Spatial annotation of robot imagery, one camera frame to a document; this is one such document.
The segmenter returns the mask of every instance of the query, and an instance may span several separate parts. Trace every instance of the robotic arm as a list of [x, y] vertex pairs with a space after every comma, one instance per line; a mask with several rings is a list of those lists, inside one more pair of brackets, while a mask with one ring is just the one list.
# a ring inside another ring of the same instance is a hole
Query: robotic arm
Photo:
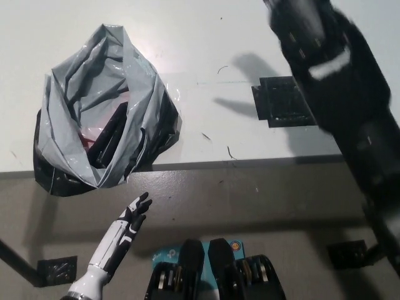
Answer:
[[86, 274], [74, 282], [61, 300], [101, 300], [103, 287], [110, 282], [131, 247], [152, 203], [145, 192], [136, 198], [104, 235], [87, 267]]
[[400, 276], [400, 130], [389, 110], [390, 88], [359, 29], [329, 0], [264, 2], [305, 103], [335, 138]]

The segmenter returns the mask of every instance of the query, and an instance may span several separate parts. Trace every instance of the gray floor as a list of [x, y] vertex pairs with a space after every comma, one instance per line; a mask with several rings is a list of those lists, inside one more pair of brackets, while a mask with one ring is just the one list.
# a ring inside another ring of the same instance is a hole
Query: gray floor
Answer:
[[[0, 237], [31, 263], [78, 255], [78, 276], [110, 223], [133, 198], [154, 199], [104, 299], [143, 299], [151, 254], [186, 238], [242, 239], [246, 255], [273, 262], [288, 299], [400, 299], [387, 261], [332, 270], [325, 245], [365, 239], [360, 195], [343, 164], [147, 172], [128, 184], [61, 199], [33, 179], [0, 181]], [[0, 262], [0, 299], [59, 299], [67, 286], [35, 289]]]

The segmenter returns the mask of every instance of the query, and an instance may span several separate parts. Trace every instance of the white table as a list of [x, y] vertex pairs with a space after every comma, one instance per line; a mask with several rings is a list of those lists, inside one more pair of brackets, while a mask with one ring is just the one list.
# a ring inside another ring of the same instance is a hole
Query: white table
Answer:
[[[333, 2], [366, 36], [400, 121], [400, 1]], [[44, 74], [76, 52], [101, 23], [126, 28], [182, 116], [181, 138], [159, 156], [155, 170], [339, 154], [316, 127], [270, 129], [258, 120], [251, 86], [259, 77], [290, 75], [261, 0], [5, 0], [0, 23], [0, 173], [33, 170]]]

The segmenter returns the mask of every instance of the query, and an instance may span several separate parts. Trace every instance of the robot finger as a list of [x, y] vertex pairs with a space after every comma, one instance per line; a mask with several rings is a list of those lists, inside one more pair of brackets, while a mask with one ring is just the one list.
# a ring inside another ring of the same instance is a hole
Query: robot finger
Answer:
[[134, 215], [137, 214], [144, 214], [146, 211], [149, 210], [149, 206], [153, 203], [152, 199], [149, 199], [147, 201], [142, 202], [139, 207], [137, 208], [137, 210], [135, 210], [133, 212]]
[[132, 211], [129, 206], [122, 212], [117, 221], [125, 221], [127, 224], [130, 224], [132, 221]]
[[137, 217], [134, 217], [134, 220], [133, 220], [131, 226], [129, 227], [129, 231], [131, 233], [136, 234], [139, 231], [139, 229], [142, 226], [145, 219], [146, 219], [146, 215], [144, 215], [144, 214], [140, 214]]
[[149, 196], [148, 192], [145, 192], [143, 195], [141, 195], [140, 197], [137, 197], [129, 206], [128, 208], [134, 212], [135, 210], [138, 209], [138, 207], [140, 206], [140, 204], [147, 199], [147, 197]]

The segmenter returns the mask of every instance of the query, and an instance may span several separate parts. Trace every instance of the plastic bag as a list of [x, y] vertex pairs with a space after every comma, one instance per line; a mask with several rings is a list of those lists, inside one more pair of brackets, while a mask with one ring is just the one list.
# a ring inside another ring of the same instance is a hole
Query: plastic bag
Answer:
[[[107, 167], [94, 167], [82, 138], [98, 138], [123, 101], [126, 123], [115, 153]], [[46, 76], [34, 137], [36, 181], [57, 196], [125, 183], [178, 140], [178, 117], [155, 68], [124, 28], [102, 25]]]

